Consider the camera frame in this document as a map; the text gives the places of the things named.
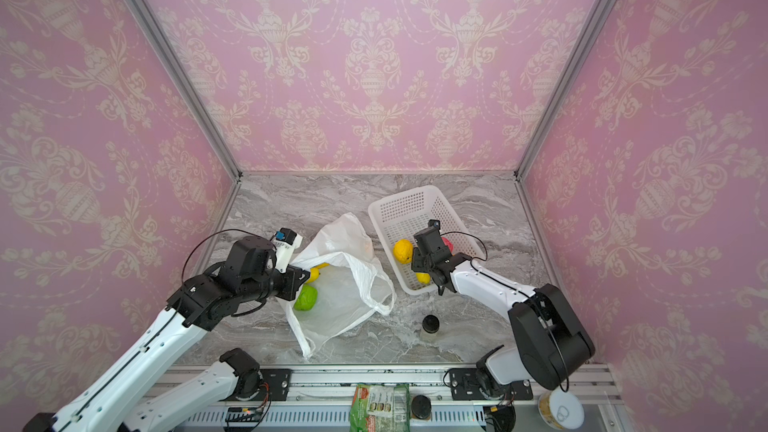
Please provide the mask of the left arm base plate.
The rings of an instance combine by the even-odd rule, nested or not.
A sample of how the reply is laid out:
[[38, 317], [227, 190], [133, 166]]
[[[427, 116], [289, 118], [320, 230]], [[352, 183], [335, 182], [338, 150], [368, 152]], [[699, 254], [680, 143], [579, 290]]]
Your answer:
[[246, 372], [238, 379], [234, 397], [239, 401], [285, 401], [290, 388], [292, 370], [267, 368]]

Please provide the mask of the red toy apple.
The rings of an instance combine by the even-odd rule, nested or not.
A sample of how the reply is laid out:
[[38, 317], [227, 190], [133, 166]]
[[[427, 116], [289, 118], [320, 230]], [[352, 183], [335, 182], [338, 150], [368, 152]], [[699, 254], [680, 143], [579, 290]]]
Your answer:
[[442, 241], [445, 244], [445, 246], [449, 249], [451, 253], [454, 251], [454, 245], [453, 243], [446, 237], [442, 237]]

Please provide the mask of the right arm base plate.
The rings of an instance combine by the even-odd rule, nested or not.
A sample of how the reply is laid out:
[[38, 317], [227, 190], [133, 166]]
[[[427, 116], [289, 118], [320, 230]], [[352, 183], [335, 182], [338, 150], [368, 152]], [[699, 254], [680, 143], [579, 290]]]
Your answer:
[[489, 374], [476, 368], [451, 368], [444, 376], [454, 401], [529, 401], [534, 398], [527, 380], [496, 384]]

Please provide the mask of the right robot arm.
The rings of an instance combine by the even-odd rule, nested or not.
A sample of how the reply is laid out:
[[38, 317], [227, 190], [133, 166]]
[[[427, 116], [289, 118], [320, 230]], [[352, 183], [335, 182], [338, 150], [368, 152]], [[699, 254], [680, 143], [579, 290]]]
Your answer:
[[513, 347], [499, 346], [476, 363], [476, 380], [492, 399], [511, 383], [533, 381], [549, 390], [570, 390], [570, 376], [595, 354], [594, 343], [565, 294], [555, 285], [520, 284], [496, 274], [468, 254], [452, 252], [440, 222], [414, 234], [412, 270], [426, 273], [440, 294], [470, 297], [509, 320]]

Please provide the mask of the yellow toy lemon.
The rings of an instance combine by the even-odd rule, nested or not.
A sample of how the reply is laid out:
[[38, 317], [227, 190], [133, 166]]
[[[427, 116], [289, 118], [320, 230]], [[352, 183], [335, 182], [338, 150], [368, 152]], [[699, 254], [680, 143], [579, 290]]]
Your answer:
[[415, 274], [419, 283], [428, 285], [432, 282], [432, 279], [428, 273], [416, 273]]

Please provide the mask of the green toy apple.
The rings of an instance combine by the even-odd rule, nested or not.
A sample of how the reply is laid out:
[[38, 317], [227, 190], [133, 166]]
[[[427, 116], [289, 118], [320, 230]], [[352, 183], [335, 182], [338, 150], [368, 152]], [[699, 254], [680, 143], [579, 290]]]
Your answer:
[[299, 312], [310, 311], [318, 300], [318, 291], [311, 285], [304, 285], [293, 304], [293, 309]]

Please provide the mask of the yellow toy banana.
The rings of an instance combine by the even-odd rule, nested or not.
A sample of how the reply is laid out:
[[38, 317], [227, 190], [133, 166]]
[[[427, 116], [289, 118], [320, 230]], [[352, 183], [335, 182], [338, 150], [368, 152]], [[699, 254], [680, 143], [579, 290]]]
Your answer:
[[309, 279], [307, 280], [307, 284], [315, 282], [321, 276], [322, 270], [327, 267], [329, 267], [329, 264], [326, 262], [323, 262], [314, 267], [311, 267], [310, 276], [309, 276]]

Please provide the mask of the white plastic bag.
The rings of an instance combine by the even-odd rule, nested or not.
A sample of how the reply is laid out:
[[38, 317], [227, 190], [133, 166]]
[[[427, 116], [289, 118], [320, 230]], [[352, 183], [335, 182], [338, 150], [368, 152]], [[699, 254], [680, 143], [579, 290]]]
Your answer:
[[397, 299], [394, 283], [356, 215], [346, 213], [322, 227], [291, 264], [310, 273], [323, 262], [329, 267], [315, 282], [304, 284], [319, 293], [312, 310], [295, 311], [296, 299], [279, 302], [305, 359], [374, 315], [390, 315]]

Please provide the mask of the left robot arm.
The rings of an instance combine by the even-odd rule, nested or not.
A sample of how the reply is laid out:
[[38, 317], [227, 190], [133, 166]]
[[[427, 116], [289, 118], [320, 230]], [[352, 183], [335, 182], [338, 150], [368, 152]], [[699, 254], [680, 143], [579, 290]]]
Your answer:
[[208, 405], [267, 393], [258, 362], [240, 348], [225, 352], [199, 376], [154, 400], [145, 394], [177, 359], [240, 306], [257, 309], [275, 297], [294, 300], [308, 271], [291, 258], [302, 236], [287, 228], [270, 239], [247, 234], [227, 258], [182, 282], [142, 336], [88, 389], [55, 413], [41, 412], [27, 431], [169, 431]]

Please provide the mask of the yellow toy orange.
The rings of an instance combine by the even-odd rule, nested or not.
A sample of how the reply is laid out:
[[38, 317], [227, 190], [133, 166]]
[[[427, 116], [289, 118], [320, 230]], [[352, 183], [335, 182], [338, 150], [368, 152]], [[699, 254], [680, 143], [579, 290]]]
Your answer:
[[394, 259], [403, 265], [411, 264], [414, 254], [414, 246], [407, 239], [397, 241], [392, 250]]

